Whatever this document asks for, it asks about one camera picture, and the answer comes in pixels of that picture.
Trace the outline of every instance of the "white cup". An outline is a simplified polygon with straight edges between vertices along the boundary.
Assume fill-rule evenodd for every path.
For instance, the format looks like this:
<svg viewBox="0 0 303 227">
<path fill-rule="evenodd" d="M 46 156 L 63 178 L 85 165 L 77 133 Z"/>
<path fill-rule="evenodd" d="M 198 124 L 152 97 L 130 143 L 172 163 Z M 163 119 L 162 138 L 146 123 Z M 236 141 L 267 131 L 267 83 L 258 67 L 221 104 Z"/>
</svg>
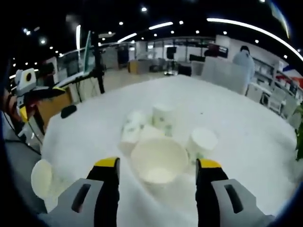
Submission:
<svg viewBox="0 0 303 227">
<path fill-rule="evenodd" d="M 31 184 L 34 193 L 41 199 L 59 197 L 72 185 L 63 177 L 60 177 L 45 159 L 39 160 L 31 174 Z"/>
<path fill-rule="evenodd" d="M 207 128 L 194 129 L 186 145 L 189 163 L 195 165 L 197 158 L 205 158 L 209 152 L 214 150 L 217 143 L 217 136 L 211 130 Z"/>
<path fill-rule="evenodd" d="M 166 136 L 172 136 L 176 124 L 176 110 L 167 105 L 156 104 L 152 110 L 152 124 L 164 131 Z"/>
<path fill-rule="evenodd" d="M 140 141 L 131 161 L 147 187 L 163 187 L 185 171 L 188 156 L 179 143 L 163 137 Z"/>
<path fill-rule="evenodd" d="M 147 116 L 141 111 L 131 112 L 122 128 L 121 141 L 119 148 L 126 155 L 130 155 L 136 143 L 140 138 L 140 134 L 147 124 Z"/>
</svg>

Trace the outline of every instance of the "white table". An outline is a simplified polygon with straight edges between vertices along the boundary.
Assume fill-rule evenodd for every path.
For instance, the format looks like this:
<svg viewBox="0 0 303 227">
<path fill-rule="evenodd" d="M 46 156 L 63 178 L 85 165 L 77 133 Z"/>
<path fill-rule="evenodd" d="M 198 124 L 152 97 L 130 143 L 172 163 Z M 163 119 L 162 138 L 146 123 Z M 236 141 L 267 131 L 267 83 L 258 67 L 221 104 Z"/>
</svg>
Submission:
<svg viewBox="0 0 303 227">
<path fill-rule="evenodd" d="M 263 87 L 263 86 L 261 86 L 260 84 L 257 84 L 257 83 L 250 83 L 251 85 L 253 85 L 253 86 L 255 86 L 255 87 L 257 87 L 257 88 L 259 88 L 259 89 L 261 89 L 265 94 L 268 94 L 269 96 L 271 96 L 271 94 L 272 94 L 272 90 L 268 90 L 266 87 Z"/>
<path fill-rule="evenodd" d="M 219 143 L 207 158 L 221 163 L 229 178 L 249 189 L 265 214 L 276 215 L 281 210 L 295 187 L 286 167 L 296 146 L 293 128 L 245 96 L 189 77 L 130 85 L 78 104 L 77 112 L 66 119 L 54 116 L 42 158 L 76 181 L 85 178 L 97 160 L 120 156 L 118 226 L 196 227 L 195 177 L 182 175 L 155 199 L 117 148 L 125 116 L 137 109 L 151 114 L 152 105 L 158 102 L 179 109 L 177 141 L 185 144 L 195 127 L 214 130 Z"/>
<path fill-rule="evenodd" d="M 272 94 L 272 90 L 268 90 L 266 87 L 263 87 L 261 86 L 260 84 L 257 84 L 257 83 L 250 83 L 251 85 L 261 89 L 265 94 L 271 96 Z M 286 100 L 283 100 L 282 101 L 282 105 L 286 105 Z"/>
</svg>

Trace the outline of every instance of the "white shirt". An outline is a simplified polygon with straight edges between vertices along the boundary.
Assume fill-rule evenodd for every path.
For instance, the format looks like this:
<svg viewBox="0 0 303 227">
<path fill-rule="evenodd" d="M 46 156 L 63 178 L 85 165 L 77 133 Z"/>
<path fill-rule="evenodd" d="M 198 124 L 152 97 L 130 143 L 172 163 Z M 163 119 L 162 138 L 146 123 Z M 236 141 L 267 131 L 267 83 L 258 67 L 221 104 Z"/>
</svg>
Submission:
<svg viewBox="0 0 303 227">
<path fill-rule="evenodd" d="M 234 56 L 232 62 L 234 64 L 244 66 L 249 70 L 248 78 L 247 78 L 248 83 L 249 83 L 255 75 L 255 62 L 252 59 L 252 57 L 250 56 L 249 52 L 246 50 L 243 50 L 243 51 L 237 53 Z"/>
</svg>

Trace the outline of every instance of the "ceiling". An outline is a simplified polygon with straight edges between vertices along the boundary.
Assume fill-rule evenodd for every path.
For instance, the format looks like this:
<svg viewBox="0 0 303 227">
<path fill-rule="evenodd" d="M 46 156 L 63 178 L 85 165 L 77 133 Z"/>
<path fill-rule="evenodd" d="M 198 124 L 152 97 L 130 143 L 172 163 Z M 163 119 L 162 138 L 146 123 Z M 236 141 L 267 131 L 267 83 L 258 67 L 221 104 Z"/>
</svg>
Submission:
<svg viewBox="0 0 303 227">
<path fill-rule="evenodd" d="M 294 13 L 294 8 L 301 8 L 299 1 L 274 1 L 289 22 L 292 30 L 290 39 L 281 23 L 272 16 L 268 2 L 269 0 L 265 3 L 260 0 L 53 0 L 37 5 L 37 1 L 10 1 L 13 17 L 7 24 L 7 37 L 13 41 L 9 52 L 15 58 L 12 63 L 16 64 L 11 72 L 16 68 L 33 67 L 35 62 L 39 64 L 50 57 L 76 49 L 75 30 L 81 24 L 82 47 L 88 30 L 115 33 L 101 42 L 116 42 L 134 32 L 138 34 L 134 40 L 140 40 L 141 37 L 153 40 L 154 33 L 157 33 L 157 38 L 163 38 L 195 36 L 196 30 L 200 31 L 199 36 L 215 36 L 227 31 L 229 37 L 258 45 L 281 58 L 286 54 L 287 61 L 303 75 L 302 61 L 271 37 L 240 26 L 206 21 L 207 17 L 217 17 L 248 23 L 277 35 L 295 49 L 303 48 L 301 20 L 298 20 L 300 15 Z M 147 11 L 141 12 L 142 7 L 146 7 Z M 174 25 L 148 30 L 150 26 L 168 21 Z M 29 35 L 23 31 L 24 28 L 30 31 Z"/>
</svg>

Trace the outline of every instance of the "black computer mouse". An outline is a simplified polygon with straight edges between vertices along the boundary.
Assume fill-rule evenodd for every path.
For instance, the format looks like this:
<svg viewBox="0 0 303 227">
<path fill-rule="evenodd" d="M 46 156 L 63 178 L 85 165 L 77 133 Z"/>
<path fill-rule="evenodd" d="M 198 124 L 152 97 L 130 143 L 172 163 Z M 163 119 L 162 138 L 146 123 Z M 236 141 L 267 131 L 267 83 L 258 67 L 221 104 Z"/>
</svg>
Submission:
<svg viewBox="0 0 303 227">
<path fill-rule="evenodd" d="M 77 107 L 75 105 L 69 105 L 61 110 L 61 118 L 67 118 L 73 112 L 77 111 Z"/>
</svg>

